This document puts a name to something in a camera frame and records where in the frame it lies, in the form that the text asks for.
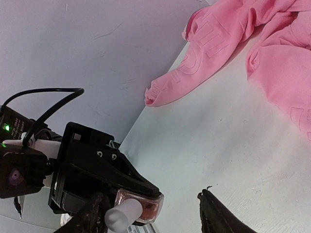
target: pink garment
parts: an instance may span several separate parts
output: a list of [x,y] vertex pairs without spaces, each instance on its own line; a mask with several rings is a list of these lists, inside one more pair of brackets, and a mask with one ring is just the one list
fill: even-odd
[[220,0],[194,13],[178,69],[152,81],[147,106],[173,102],[218,71],[254,28],[266,24],[246,59],[248,80],[311,141],[311,0]]

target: white table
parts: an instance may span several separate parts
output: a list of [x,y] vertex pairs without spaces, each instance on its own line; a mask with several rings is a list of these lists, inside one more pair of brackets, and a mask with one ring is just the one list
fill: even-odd
[[182,99],[145,108],[121,146],[165,195],[161,233],[200,233],[197,194],[209,185],[259,233],[310,232],[311,144],[247,82],[256,40]]

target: camera lens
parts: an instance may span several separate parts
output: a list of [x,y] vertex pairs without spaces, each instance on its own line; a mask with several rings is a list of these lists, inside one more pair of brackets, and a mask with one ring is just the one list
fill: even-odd
[[13,168],[9,175],[9,184],[17,188],[24,181],[24,177],[22,176],[20,170],[17,168]]

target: white surface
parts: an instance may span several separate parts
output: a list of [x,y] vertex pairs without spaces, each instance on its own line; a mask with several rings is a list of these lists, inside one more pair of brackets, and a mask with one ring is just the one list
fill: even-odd
[[142,214],[142,205],[136,199],[127,199],[105,214],[106,226],[116,233],[125,232]]
[[161,233],[200,233],[197,194],[209,185],[259,233],[310,232],[311,145],[247,82],[254,40],[182,99],[145,108],[121,146],[165,195]]
[[[0,0],[0,103],[18,91],[84,87],[47,122],[63,133],[75,121],[121,142],[144,107],[151,80],[182,50],[181,35],[205,1]],[[64,94],[10,103],[38,118]]]

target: pink towel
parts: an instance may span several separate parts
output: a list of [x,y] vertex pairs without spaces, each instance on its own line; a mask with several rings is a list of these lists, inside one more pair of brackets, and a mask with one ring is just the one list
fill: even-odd
[[219,70],[254,28],[266,24],[246,59],[248,80],[311,141],[311,0],[220,0],[194,13],[178,69],[152,81],[147,106],[173,102]]

